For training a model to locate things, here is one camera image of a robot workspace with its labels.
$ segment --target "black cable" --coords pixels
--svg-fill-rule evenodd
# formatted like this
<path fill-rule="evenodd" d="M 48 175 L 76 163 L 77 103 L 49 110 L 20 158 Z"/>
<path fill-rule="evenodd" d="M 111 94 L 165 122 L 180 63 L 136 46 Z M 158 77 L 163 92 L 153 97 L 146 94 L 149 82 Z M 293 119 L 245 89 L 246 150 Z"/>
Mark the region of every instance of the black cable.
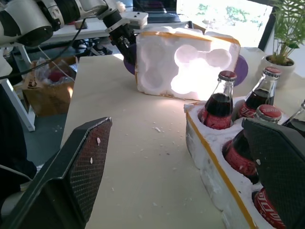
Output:
<path fill-rule="evenodd" d="M 67 45 L 67 46 L 57 55 L 57 56 L 55 56 L 54 58 L 52 58 L 52 59 L 46 61 L 45 63 L 36 65 L 35 67 L 30 68 L 30 69 L 28 69 L 28 70 L 26 70 L 26 71 L 23 71 L 23 72 L 21 72 L 21 73 L 15 73 L 15 74 L 11 74 L 11 75 L 2 76 L 2 77 L 0 77 L 0 80 L 9 79 L 9 78 L 12 78 L 12 77 L 16 77 L 16 76 L 20 76 L 20 75 L 24 75 L 24 74 L 30 73 L 30 72 L 34 71 L 35 69 L 41 68 L 41 67 L 43 67 L 43 66 L 45 66 L 45 65 L 47 65 L 47 64 L 49 64 L 49 63 L 51 63 L 52 61 L 56 60 L 57 58 L 61 57 L 61 55 L 62 55 L 64 52 L 66 52 L 68 48 L 70 48 L 70 46 L 71 46 L 71 45 L 73 44 L 73 42 L 76 40 L 77 36 L 80 34 L 80 32 L 81 32 L 81 30 L 82 30 L 82 28 L 83 28 L 83 26 L 84 26 L 84 24 L 85 24 L 85 21 L 86 21 L 86 19 L 84 19 L 84 20 L 82 21 L 81 27 L 80 27 L 80 29 L 77 31 L 77 33 L 75 34 L 75 36 L 73 37 L 72 41 L 71 41 L 71 42 L 70 42 L 70 43 L 69 43 L 69 44 L 68 44 L 68 45 Z"/>

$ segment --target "coca-cola bottle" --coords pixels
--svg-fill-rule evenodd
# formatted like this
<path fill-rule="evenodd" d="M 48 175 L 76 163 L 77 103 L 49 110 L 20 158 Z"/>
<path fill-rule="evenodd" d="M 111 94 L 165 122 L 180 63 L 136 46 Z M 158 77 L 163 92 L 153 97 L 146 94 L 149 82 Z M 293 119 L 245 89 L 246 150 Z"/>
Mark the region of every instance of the coca-cola bottle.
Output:
<path fill-rule="evenodd" d="M 260 105 L 254 115 L 255 119 L 273 123 L 277 123 L 281 117 L 281 111 L 268 104 Z M 223 156 L 233 169 L 249 178 L 253 184 L 258 182 L 259 178 L 256 173 L 255 162 L 251 157 L 244 130 L 223 146 Z"/>
<path fill-rule="evenodd" d="M 275 207 L 269 200 L 265 188 L 262 188 L 259 192 L 252 193 L 252 200 L 258 212 L 268 223 L 271 224 L 271 226 L 276 229 L 286 228 L 285 224 L 282 222 L 280 216 L 278 215 Z"/>
<path fill-rule="evenodd" d="M 222 130 L 231 126 L 233 111 L 233 84 L 237 76 L 231 71 L 218 75 L 218 85 L 206 102 L 200 121 L 212 129 Z"/>
<path fill-rule="evenodd" d="M 263 70 L 262 78 L 247 95 L 243 106 L 237 113 L 237 118 L 253 118 L 258 106 L 262 104 L 273 105 L 276 83 L 280 75 L 281 71 L 277 68 L 266 67 Z"/>
<path fill-rule="evenodd" d="M 301 108 L 284 122 L 283 125 L 298 131 L 305 137 L 305 100 L 302 103 Z"/>

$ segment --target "wooden table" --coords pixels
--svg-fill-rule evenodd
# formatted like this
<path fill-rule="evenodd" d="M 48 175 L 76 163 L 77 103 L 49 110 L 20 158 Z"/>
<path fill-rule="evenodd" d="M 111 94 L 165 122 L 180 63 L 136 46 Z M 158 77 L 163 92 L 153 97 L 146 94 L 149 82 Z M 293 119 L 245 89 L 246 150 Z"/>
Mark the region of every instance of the wooden table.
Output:
<path fill-rule="evenodd" d="M 241 54 L 249 62 L 249 75 L 234 89 L 235 96 L 246 95 L 256 84 L 252 76 L 264 55 L 258 49 Z M 295 76 L 286 89 L 277 90 L 275 104 L 292 114 L 304 99 L 304 87 L 305 81 Z M 134 76 L 116 56 L 81 59 L 62 143 L 85 122 L 113 119 L 87 229 L 224 228 L 186 148 L 184 103 L 139 93 Z"/>

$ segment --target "cable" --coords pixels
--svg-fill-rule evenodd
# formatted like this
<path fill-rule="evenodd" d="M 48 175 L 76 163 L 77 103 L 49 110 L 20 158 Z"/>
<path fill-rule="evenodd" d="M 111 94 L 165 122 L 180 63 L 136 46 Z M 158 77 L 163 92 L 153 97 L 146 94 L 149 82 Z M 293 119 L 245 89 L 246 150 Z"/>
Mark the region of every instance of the cable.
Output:
<path fill-rule="evenodd" d="M 69 44 L 68 44 L 68 45 L 67 45 L 67 46 L 57 55 L 57 56 L 55 56 L 54 58 L 50 59 L 49 61 L 46 61 L 45 63 L 42 63 L 42 64 L 40 64 L 40 65 L 36 65 L 35 67 L 30 68 L 30 69 L 28 69 L 28 70 L 26 70 L 26 71 L 23 71 L 23 72 L 21 72 L 21 73 L 16 73 L 16 74 L 12 74 L 12 75 L 5 75 L 5 76 L 2 76 L 2 77 L 0 77 L 0 80 L 8 79 L 8 78 L 12 78 L 12 77 L 16 77 L 16 76 L 20 76 L 20 75 L 24 75 L 24 74 L 30 73 L 30 72 L 32 72 L 33 70 L 38 69 L 38 68 L 41 68 L 41 67 L 43 67 L 43 66 L 45 66 L 45 65 L 47 65 L 47 64 L 49 64 L 49 63 L 51 63 L 52 61 L 56 60 L 57 58 L 61 57 L 61 55 L 62 55 L 65 51 L 67 51 L 67 49 L 68 49 L 68 48 L 73 44 L 73 42 L 76 40 L 78 34 L 80 34 L 80 32 L 81 32 L 81 30 L 82 30 L 82 28 L 83 28 L 83 26 L 84 26 L 84 24 L 85 24 L 85 21 L 86 21 L 86 19 L 84 19 L 84 20 L 82 21 L 81 27 L 80 27 L 80 29 L 77 31 L 77 33 L 75 34 L 75 36 L 73 37 L 72 41 L 71 41 L 71 42 L 70 42 L 70 43 L 69 43 Z"/>
<path fill-rule="evenodd" d="M 16 171 L 16 170 L 12 169 L 12 168 L 9 168 L 9 167 L 3 166 L 3 165 L 0 165 L 0 168 L 2 168 L 2 169 L 4 169 L 4 170 L 7 170 L 7 171 L 9 171 L 9 172 L 12 172 L 12 173 L 14 173 L 14 174 L 23 176 L 23 177 L 27 178 L 29 181 L 32 181 L 32 179 L 29 178 L 27 175 L 25 175 L 25 174 L 23 174 L 23 173 L 21 173 L 21 172 L 18 172 L 18 171 Z"/>
<path fill-rule="evenodd" d="M 38 45 L 38 48 L 40 50 L 40 52 L 42 52 L 45 57 L 47 57 L 49 60 L 51 59 L 50 57 L 48 57 L 48 55 L 41 49 L 41 47 Z M 68 76 L 54 61 L 52 61 L 52 63 L 59 69 L 59 71 L 61 71 L 65 76 L 67 76 L 68 78 L 72 79 L 73 82 L 75 82 L 75 80 L 71 77 L 71 76 Z"/>

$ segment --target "laptop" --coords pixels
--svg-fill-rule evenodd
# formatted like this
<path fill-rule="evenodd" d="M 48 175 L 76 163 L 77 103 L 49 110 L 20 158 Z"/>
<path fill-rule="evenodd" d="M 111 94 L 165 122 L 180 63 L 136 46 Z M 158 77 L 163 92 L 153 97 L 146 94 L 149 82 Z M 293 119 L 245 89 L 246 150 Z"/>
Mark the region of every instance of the laptop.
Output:
<path fill-rule="evenodd" d="M 177 0 L 133 0 L 133 11 L 148 13 L 148 23 L 181 22 Z"/>

